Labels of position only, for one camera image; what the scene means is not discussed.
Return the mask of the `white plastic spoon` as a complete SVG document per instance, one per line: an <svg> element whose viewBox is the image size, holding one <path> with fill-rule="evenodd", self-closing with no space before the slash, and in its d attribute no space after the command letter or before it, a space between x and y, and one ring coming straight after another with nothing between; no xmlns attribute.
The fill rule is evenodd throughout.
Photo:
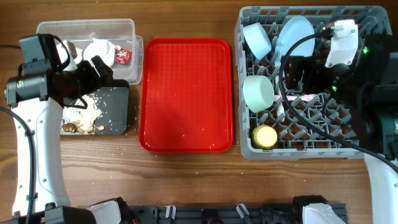
<svg viewBox="0 0 398 224"><path fill-rule="evenodd" d="M280 90L280 87L279 87L279 77L278 76L275 77L275 86L277 87L278 95L281 96L281 90ZM282 119L280 120L281 122L285 121L284 113L285 113L284 106L283 106L283 103L281 103L278 106L278 108L277 108L277 116L281 116L282 117Z"/></svg>

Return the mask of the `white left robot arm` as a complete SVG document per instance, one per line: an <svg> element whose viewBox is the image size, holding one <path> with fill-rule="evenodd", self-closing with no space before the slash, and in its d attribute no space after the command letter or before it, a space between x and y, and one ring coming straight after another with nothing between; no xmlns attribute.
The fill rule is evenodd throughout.
<svg viewBox="0 0 398 224"><path fill-rule="evenodd" d="M126 87L113 78L100 57L69 68L71 57L61 60L52 34L23 37L18 49L24 63L8 79L3 112L14 119L17 134L17 191L13 223L137 223L120 197L88 208L70 205L62 172L60 127L65 100L81 100L102 87Z"/></svg>

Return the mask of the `mint green bowl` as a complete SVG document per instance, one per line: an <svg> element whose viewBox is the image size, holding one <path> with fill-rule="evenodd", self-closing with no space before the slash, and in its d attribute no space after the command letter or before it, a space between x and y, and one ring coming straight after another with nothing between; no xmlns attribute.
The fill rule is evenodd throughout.
<svg viewBox="0 0 398 224"><path fill-rule="evenodd" d="M265 76L247 76L243 83L243 97L248 108L252 112L258 113L273 105L274 87Z"/></svg>

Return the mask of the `light blue plate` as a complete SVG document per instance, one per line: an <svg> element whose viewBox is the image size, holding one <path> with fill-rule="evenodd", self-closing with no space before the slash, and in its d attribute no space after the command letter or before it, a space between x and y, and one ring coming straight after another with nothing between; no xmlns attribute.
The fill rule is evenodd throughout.
<svg viewBox="0 0 398 224"><path fill-rule="evenodd" d="M281 65L281 56L284 56L291 46L300 39L313 34L313 26L306 18L303 16L295 16L291 18L278 36L275 47L275 53L277 53L275 66L278 67ZM314 48L315 39L310 39L296 47L290 55L310 57L313 54Z"/></svg>

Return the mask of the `red snack wrapper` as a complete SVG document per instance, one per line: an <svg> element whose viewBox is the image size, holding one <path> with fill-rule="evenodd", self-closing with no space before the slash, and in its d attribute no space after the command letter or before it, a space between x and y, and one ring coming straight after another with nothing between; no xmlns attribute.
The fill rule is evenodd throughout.
<svg viewBox="0 0 398 224"><path fill-rule="evenodd" d="M128 49L122 48L121 46L115 46L114 61L120 64L127 65L132 57L132 52Z"/></svg>

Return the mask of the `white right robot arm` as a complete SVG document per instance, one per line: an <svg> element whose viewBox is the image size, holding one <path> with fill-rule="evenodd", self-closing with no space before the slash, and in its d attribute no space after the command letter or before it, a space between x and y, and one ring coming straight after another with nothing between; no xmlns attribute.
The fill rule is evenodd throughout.
<svg viewBox="0 0 398 224"><path fill-rule="evenodd" d="M397 223L397 38L367 35L363 48L355 50L356 66L322 65L321 57L293 56L302 43L319 37L333 39L326 30L306 36L282 56L279 77L293 89L303 82L304 93L328 93L344 104L353 118L352 129L359 144L344 142L325 133L301 116L299 121L319 135L364 153L372 193L374 223Z"/></svg>

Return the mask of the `rice and food leftovers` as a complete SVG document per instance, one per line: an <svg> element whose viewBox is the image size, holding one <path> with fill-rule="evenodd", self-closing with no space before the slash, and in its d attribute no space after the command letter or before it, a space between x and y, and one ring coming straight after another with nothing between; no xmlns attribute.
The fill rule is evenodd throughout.
<svg viewBox="0 0 398 224"><path fill-rule="evenodd" d="M94 93L84 95L83 99L87 102L87 109L65 107L61 122L60 134L94 134L95 121L104 114L100 109L100 98Z"/></svg>

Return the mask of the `white plastic fork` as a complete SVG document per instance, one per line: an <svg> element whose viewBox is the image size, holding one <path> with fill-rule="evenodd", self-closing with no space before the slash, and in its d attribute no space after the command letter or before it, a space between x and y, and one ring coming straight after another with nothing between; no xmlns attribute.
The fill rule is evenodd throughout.
<svg viewBox="0 0 398 224"><path fill-rule="evenodd" d="M294 101L294 100L296 100L296 99L300 99L300 100L302 100L302 101L309 102L309 101L312 101L312 100L313 100L314 98L316 98L316 97L318 97L318 95L311 94L311 95L303 95L303 96L287 96L287 99L288 99L289 101ZM277 101L280 100L281 98L282 98L281 95L275 95L275 96L274 96L274 102L277 102Z"/></svg>

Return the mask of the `light blue food bowl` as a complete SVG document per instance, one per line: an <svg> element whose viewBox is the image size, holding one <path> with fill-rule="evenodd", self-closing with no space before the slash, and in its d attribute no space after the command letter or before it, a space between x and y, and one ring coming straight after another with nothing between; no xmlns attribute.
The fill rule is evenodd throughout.
<svg viewBox="0 0 398 224"><path fill-rule="evenodd" d="M248 47L257 59L262 60L271 51L271 42L260 23L243 27L243 35Z"/></svg>

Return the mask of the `yellow plastic cup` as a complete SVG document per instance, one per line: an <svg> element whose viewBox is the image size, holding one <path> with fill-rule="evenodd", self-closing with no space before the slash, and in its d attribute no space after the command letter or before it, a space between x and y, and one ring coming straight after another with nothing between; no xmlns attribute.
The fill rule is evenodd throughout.
<svg viewBox="0 0 398 224"><path fill-rule="evenodd" d="M252 132L252 141L257 147L268 149L274 146L277 140L276 130L265 124L254 128Z"/></svg>

